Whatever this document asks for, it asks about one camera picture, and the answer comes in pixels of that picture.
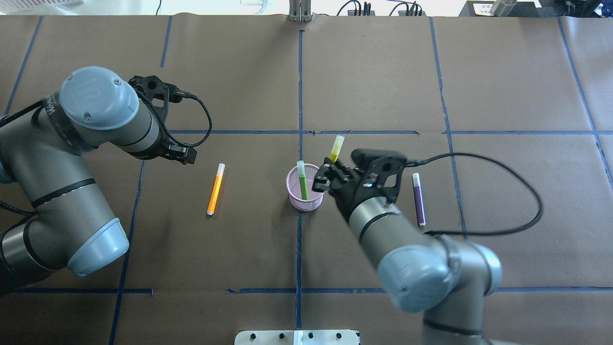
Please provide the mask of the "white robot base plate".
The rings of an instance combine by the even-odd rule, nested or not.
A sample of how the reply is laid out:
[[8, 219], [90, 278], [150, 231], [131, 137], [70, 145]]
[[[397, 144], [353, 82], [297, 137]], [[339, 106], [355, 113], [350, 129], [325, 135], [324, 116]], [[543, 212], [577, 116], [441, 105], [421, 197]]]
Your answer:
[[358, 331], [350, 329], [250, 330], [238, 332], [235, 345], [360, 345]]

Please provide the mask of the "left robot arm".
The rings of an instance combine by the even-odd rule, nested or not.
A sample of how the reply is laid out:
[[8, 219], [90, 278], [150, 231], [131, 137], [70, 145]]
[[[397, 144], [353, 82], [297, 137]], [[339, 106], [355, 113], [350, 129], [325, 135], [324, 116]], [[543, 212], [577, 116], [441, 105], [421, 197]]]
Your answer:
[[121, 79], [101, 66], [72, 72], [58, 92], [1, 120], [1, 182], [21, 186], [31, 211], [1, 232], [1, 295], [67, 268], [84, 277], [127, 253], [130, 242], [83, 155], [105, 143], [140, 160], [193, 164], [197, 143], [166, 127], [169, 103], [200, 101], [156, 76]]

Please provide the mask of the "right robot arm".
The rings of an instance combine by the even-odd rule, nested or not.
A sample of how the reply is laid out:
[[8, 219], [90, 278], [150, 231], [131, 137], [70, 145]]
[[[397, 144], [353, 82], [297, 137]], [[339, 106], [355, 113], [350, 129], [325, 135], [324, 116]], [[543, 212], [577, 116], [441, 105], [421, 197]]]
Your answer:
[[313, 190], [328, 191], [393, 305], [422, 312], [423, 345], [503, 345], [483, 334], [484, 299], [499, 287], [503, 267], [491, 249], [447, 235], [423, 234], [398, 209], [407, 159], [359, 159], [355, 168], [324, 159]]

